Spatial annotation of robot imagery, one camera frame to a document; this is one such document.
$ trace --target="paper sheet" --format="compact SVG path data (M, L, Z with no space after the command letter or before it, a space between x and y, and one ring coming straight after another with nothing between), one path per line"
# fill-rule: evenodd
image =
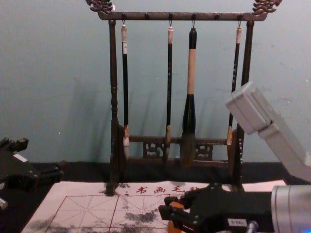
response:
M246 191L271 191L284 181L244 184ZM206 183L121 183L106 197L103 183L55 184L22 233L164 233L158 206L167 196L206 187Z

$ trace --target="calligraphy brush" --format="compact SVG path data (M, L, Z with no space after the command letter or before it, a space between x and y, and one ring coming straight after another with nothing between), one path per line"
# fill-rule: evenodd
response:
M128 81L127 81L127 28L123 23L121 27L122 35L122 63L123 63L123 94L124 94L124 136L123 147L125 158L129 158L130 134L128 128Z
M233 66L233 78L232 78L231 92L235 91L236 84L237 84L236 82L237 82L237 73L238 73L241 34L242 34L242 29L241 29L240 23L239 23L239 26L237 28L237 39L236 39L236 45L235 45L235 55L234 55L234 66ZM230 113L228 135L227 135L227 153L228 153L228 156L231 152L231 147L232 147L232 122L233 122L233 116Z
M171 103L172 103L172 53L173 53L173 32L172 26L168 30L168 71L167 71L167 111L166 111L166 134L164 161L167 161L170 154L171 144Z
M194 108L194 82L196 67L196 40L195 27L189 33L189 60L188 60L188 85L187 99L183 117L183 132L180 143L181 166L190 166L195 157L195 108Z

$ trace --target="robotic arm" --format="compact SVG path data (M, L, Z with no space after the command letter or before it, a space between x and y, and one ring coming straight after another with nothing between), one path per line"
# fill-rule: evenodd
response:
M311 156L284 119L253 85L232 93L227 108L247 134L258 132L288 172L311 182ZM311 185L276 186L272 192L226 192L221 185L165 198L163 220L188 233L311 233ZM178 202L184 209L171 205Z
M17 141L8 138L0 140L0 191L4 189L32 191L42 185L60 182L63 172L59 166L39 171L18 154L27 146L27 138ZM0 211L7 207L8 203L0 198Z
M252 82L226 106L247 134L258 131L291 175L311 182L310 154ZM311 185L274 187L271 211L276 233L311 233Z
M311 156L252 82L233 92L226 106L247 134L258 131L291 175L311 182Z

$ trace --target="blue wall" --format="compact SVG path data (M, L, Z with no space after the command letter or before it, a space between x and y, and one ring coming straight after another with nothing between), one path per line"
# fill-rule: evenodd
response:
M118 11L250 12L249 0L118 0ZM311 1L284 0L254 27L250 79L282 113L302 144L311 135ZM0 8L0 137L30 140L33 162L108 161L110 77L108 23L85 1L15 0ZM164 135L168 22L130 22L130 132ZM172 134L181 135L191 22L173 22ZM225 138L236 22L196 22L197 137ZM117 23L119 120L123 123L121 24ZM242 24L239 81L246 24ZM131 154L140 156L140 147ZM225 159L216 148L214 158ZM178 156L179 147L172 147ZM257 135L245 138L244 161L277 161Z

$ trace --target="gray robot arm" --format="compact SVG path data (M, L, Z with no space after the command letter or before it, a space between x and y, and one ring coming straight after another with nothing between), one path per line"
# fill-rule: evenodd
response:
M311 182L311 156L252 82L233 92L226 106L247 134L258 132L291 175ZM311 233L311 185L274 187L271 211L276 233Z
M252 82L233 92L226 106L247 134L258 132L291 175L311 182L311 156Z

